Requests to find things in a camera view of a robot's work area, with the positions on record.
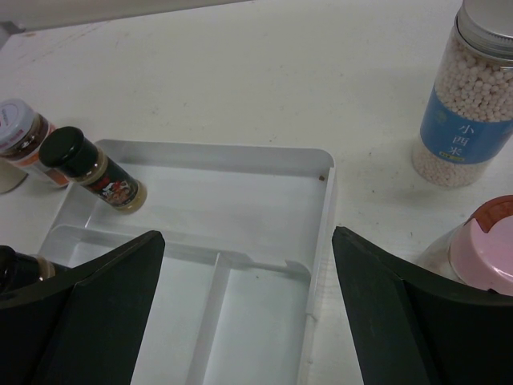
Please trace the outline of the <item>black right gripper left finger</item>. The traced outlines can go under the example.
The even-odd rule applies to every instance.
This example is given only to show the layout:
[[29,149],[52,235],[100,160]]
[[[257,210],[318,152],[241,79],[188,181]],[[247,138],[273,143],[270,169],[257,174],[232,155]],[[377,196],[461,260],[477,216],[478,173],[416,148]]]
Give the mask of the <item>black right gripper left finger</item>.
[[147,232],[1,294],[3,384],[129,384],[164,256]]

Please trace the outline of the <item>small black cap spice bottle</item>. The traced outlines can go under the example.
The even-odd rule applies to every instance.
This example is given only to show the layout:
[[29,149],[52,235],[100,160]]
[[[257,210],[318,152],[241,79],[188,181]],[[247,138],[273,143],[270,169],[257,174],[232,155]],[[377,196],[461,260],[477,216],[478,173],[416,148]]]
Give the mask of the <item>small black cap spice bottle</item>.
[[89,141],[79,128],[66,126],[52,132],[42,142],[39,160],[121,213],[137,211],[147,199],[145,185]]

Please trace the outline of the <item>black knob cap grinder bottle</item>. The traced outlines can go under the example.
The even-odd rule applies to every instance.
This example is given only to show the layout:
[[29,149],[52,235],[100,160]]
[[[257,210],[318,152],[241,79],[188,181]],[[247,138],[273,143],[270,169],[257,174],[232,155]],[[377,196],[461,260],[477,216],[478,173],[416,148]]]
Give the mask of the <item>black knob cap grinder bottle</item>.
[[8,193],[17,188],[25,179],[27,173],[12,164],[1,160],[0,164],[0,193]]

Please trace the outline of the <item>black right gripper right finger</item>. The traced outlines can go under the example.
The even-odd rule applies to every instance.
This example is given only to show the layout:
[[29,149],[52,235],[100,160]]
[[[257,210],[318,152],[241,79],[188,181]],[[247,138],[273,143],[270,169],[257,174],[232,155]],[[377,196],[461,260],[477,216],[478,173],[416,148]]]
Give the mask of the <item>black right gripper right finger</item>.
[[346,227],[334,260],[366,384],[510,384],[512,298],[396,257]]

